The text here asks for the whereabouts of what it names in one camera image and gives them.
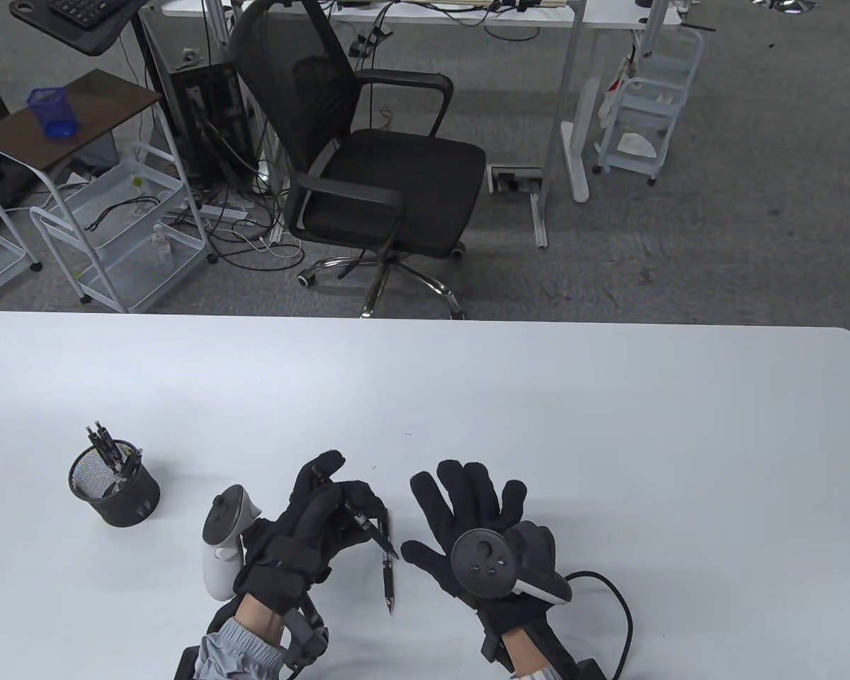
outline keyboard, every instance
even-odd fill
[[[96,28],[104,19],[124,6],[128,0],[47,0],[50,10],[86,31]]]

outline mesh chair back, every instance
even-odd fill
[[[334,137],[350,132],[360,85],[318,0],[282,4],[254,0],[235,26],[230,56],[293,168],[308,172]]]

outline white table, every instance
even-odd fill
[[[203,0],[170,0],[163,4],[162,13],[169,17],[201,17],[204,16],[202,7]],[[225,6],[230,5],[230,0],[223,0]],[[558,105],[555,113],[554,124],[551,127],[551,136],[548,140],[548,151],[545,153],[542,164],[542,186],[539,194],[532,194],[532,221],[535,229],[535,245],[546,247],[548,245],[548,233],[545,229],[545,202],[548,199],[548,184],[551,175],[551,163],[553,162],[553,149],[557,146],[557,136],[561,135],[563,142],[564,159],[567,165],[567,174],[570,177],[570,190],[573,200],[584,203],[589,198],[586,168],[582,161],[582,152],[586,146],[586,138],[589,126],[592,122],[594,104],[598,97],[598,89],[601,83],[602,69],[608,56],[609,41],[604,32],[613,30],[642,31],[645,24],[641,20],[649,16],[649,10],[639,7],[635,0],[575,0],[574,6],[579,12],[583,12],[581,20],[578,13],[574,13],[571,7],[532,7],[526,12],[506,12],[499,16],[490,16],[486,20],[488,26],[532,26],[538,28],[568,29],[571,33],[567,51],[565,52],[564,68],[561,84],[558,91]],[[340,12],[334,11],[335,18],[342,21],[372,23],[384,3],[375,3],[366,7],[346,7]],[[448,9],[459,9],[460,6],[445,6]],[[420,26],[451,26],[454,20],[445,14],[435,12],[427,7],[413,3],[396,3],[388,10],[387,21],[389,23],[414,23]],[[677,10],[668,6],[664,16],[664,26],[677,26],[681,22]],[[580,89],[577,103],[577,113],[573,123],[561,120],[563,104],[570,96],[570,82],[572,80],[573,57],[577,48],[577,36],[581,26],[591,29],[588,39],[591,42],[591,57],[587,65],[587,79]]]
[[[67,488],[95,418],[160,483],[137,527]],[[241,482],[275,516],[330,447],[398,542],[431,540],[417,470],[525,480],[559,569],[628,600],[625,680],[850,680],[848,331],[34,313],[0,313],[0,678],[172,677],[215,611],[212,497]],[[396,564],[389,616],[376,547],[332,566],[312,590],[331,647],[306,680],[504,677],[425,574]],[[552,621],[610,674],[619,605],[574,591]]]

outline chrome chair base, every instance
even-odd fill
[[[465,252],[465,246],[463,246],[462,243],[459,243],[458,246],[460,247],[461,255],[462,252]],[[337,274],[337,278],[344,278],[344,276],[353,271],[354,268],[357,268],[357,266],[377,266],[378,272],[375,274],[374,281],[371,282],[371,285],[365,294],[366,299],[359,314],[360,318],[367,319],[371,318],[371,315],[374,314],[374,309],[377,307],[378,300],[380,300],[380,296],[384,292],[384,286],[387,285],[387,278],[390,276],[390,271],[397,269],[399,272],[402,272],[402,274],[405,274],[422,285],[425,285],[431,292],[444,298],[450,308],[451,319],[462,320],[466,318],[463,313],[463,309],[460,306],[460,302],[457,301],[456,295],[453,294],[453,291],[450,288],[447,288],[447,285],[442,284],[442,282],[438,281],[438,279],[431,278],[431,276],[426,276],[422,274],[422,272],[413,269],[411,266],[403,263],[403,259],[405,259],[405,256],[397,256],[396,259],[390,259],[388,262],[379,262],[376,258],[374,258],[374,256],[366,259],[353,258],[352,256],[320,259],[318,262],[315,262],[314,265],[309,266],[309,268],[302,269],[302,271],[296,275],[296,281],[298,281],[299,285],[303,288],[309,288],[311,285],[315,284],[315,275],[318,274],[318,272],[325,271],[327,269],[340,269],[340,272]]]

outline blue pen holder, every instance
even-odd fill
[[[32,90],[26,103],[38,119],[44,136],[49,139],[66,139],[79,129],[79,121],[62,87]]]

